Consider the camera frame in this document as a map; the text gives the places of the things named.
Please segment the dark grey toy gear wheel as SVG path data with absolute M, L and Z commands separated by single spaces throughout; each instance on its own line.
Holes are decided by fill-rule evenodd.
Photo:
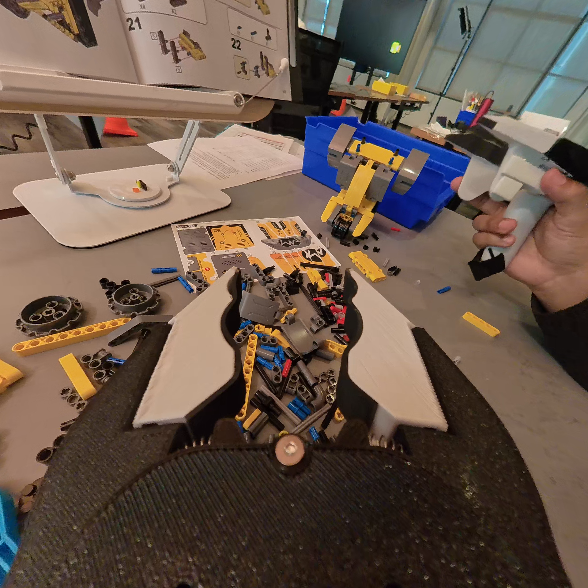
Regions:
M 26 305 L 15 326 L 33 337 L 56 334 L 76 327 L 82 319 L 83 310 L 77 298 L 45 296 Z
M 155 314 L 159 304 L 157 288 L 143 283 L 122 285 L 108 298 L 108 306 L 114 314 L 129 318 Z

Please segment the dark grey angled toy piece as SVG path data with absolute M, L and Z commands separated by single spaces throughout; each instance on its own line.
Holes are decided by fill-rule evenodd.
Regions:
M 149 329 L 160 322 L 155 316 L 137 316 L 121 327 L 115 329 L 107 337 L 108 347 L 114 347 L 140 334 L 143 330 Z

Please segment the long yellow toy beam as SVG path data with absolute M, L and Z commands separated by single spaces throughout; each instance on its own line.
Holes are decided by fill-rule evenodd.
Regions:
M 110 334 L 129 321 L 131 321 L 131 318 L 118 318 L 85 327 L 77 327 L 58 334 L 41 336 L 13 345 L 12 351 L 19 357 L 26 357 L 48 350 L 63 348 Z

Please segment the black monitor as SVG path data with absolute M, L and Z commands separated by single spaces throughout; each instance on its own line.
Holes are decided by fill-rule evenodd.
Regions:
M 426 1 L 343 1 L 336 40 L 343 59 L 399 74 Z

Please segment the yellow flat toy beam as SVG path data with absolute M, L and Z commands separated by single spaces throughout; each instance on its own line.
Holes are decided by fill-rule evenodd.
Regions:
M 87 401 L 97 392 L 96 387 L 86 375 L 82 365 L 73 353 L 59 358 L 59 363 L 68 376 L 73 388 L 84 401 Z

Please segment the yellow toy block piece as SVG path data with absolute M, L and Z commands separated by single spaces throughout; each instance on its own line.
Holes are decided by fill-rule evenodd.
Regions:
M 0 360 L 0 393 L 24 377 L 24 374 L 12 365 Z

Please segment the black tripod stand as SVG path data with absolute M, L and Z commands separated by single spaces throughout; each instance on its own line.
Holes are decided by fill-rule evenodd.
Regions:
M 465 51 L 466 51 L 467 46 L 468 46 L 470 39 L 472 37 L 472 25 L 471 25 L 471 21 L 469 18 L 469 7 L 467 5 L 462 6 L 458 9 L 458 12 L 459 12 L 460 34 L 463 39 L 463 44 L 462 44 L 460 52 L 459 52 L 459 54 L 453 64 L 453 66 L 450 70 L 450 74 L 447 78 L 447 81 L 446 81 L 442 91 L 440 92 L 439 98 L 437 99 L 436 106 L 433 109 L 434 111 L 439 106 L 439 103 L 442 100 L 442 98 L 444 98 L 446 96 L 447 90 L 449 89 L 449 86 L 451 85 L 451 82 L 454 78 L 455 71 L 457 70 L 457 68 L 460 64 L 462 57 L 464 57 Z

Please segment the blue pen holder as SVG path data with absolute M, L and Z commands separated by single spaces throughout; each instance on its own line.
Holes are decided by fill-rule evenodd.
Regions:
M 461 102 L 459 114 L 454 122 L 455 125 L 459 122 L 463 122 L 467 126 L 471 125 L 481 107 L 483 99 L 484 95 L 466 89 Z

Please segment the blue plastic bin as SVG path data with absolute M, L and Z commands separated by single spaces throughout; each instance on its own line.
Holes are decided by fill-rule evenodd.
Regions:
M 335 182 L 336 169 L 327 163 L 327 148 L 342 123 L 354 127 L 354 139 L 365 138 L 368 143 L 393 151 L 398 150 L 400 156 L 408 156 L 412 149 L 429 154 L 414 186 L 405 195 L 399 195 L 388 188 L 375 212 L 412 229 L 434 218 L 452 199 L 454 192 L 450 188 L 450 183 L 456 177 L 463 176 L 469 164 L 469 157 L 377 123 L 360 123 L 356 117 L 306 117 L 302 167 L 305 176 L 339 192 L 340 187 Z

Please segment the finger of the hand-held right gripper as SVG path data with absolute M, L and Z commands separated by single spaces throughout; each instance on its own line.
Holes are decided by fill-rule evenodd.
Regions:
M 523 145 L 545 153 L 558 138 L 554 129 L 538 128 L 508 116 L 488 116 L 482 117 L 477 125 L 448 135 L 446 141 L 471 157 L 501 164 L 509 148 Z

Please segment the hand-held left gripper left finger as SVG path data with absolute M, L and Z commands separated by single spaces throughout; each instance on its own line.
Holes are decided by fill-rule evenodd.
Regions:
M 134 428 L 186 423 L 236 379 L 240 354 L 228 313 L 240 293 L 240 271 L 231 268 L 170 321 Z

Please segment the thin yellow toy beam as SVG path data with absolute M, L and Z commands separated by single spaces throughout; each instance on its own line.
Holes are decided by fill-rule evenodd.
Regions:
M 496 337 L 500 334 L 500 330 L 488 322 L 482 320 L 472 312 L 466 312 L 463 314 L 462 318 L 466 320 L 472 326 L 478 328 L 483 333 L 487 334 L 490 337 Z

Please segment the white book stand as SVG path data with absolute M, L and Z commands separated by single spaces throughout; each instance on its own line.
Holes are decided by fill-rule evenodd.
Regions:
M 71 77 L 1 65 L 1 111 L 34 114 L 56 179 L 14 188 L 15 197 L 61 245 L 89 248 L 225 208 L 231 199 L 201 180 L 180 175 L 199 122 L 255 122 L 274 101 L 234 91 L 193 91 Z M 124 115 L 187 119 L 171 163 L 77 174 L 58 162 L 44 114 Z M 136 192 L 135 181 L 148 190 Z

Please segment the pile of toy building pieces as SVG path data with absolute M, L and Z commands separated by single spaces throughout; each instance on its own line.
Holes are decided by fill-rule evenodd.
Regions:
M 240 283 L 249 282 L 251 274 L 239 271 Z M 237 329 L 240 317 L 244 316 L 244 311 L 238 309 L 239 303 L 244 302 L 248 294 L 241 292 L 238 302 L 229 310 L 231 335 Z M 280 416 L 287 417 L 294 426 L 302 420 L 304 425 L 309 424 L 311 409 L 308 406 L 301 400 L 294 400 L 294 404 L 286 406 L 281 401 L 282 393 L 276 394 L 273 389 L 274 385 L 286 386 L 292 378 L 292 370 L 303 366 L 306 356 L 298 354 L 302 345 L 291 348 L 282 332 L 273 327 L 258 331 L 253 324 L 246 326 L 244 333 L 234 342 L 240 354 L 239 374 L 218 397 L 188 419 L 186 427 L 194 447 L 210 441 L 209 435 L 218 419 L 237 415 L 238 422 L 242 422 L 250 403 L 255 410 L 249 421 L 243 424 L 246 437 L 258 436 L 268 423 L 284 436 L 287 431 Z

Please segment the printed paper sheet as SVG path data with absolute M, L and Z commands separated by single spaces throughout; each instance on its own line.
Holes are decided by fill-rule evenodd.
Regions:
M 282 135 L 272 135 L 266 132 L 262 132 L 256 129 L 247 128 L 243 125 L 239 125 L 234 123 L 233 125 L 227 127 L 223 132 L 221 132 L 217 138 L 219 137 L 250 137 L 254 138 L 258 141 L 261 141 L 264 144 L 267 144 L 278 151 L 282 151 L 288 154 L 296 154 L 297 149 L 293 147 L 295 144 L 295 140 L 292 138 L 288 138 Z
M 301 170 L 301 159 L 254 138 L 197 138 L 180 179 L 226 189 Z

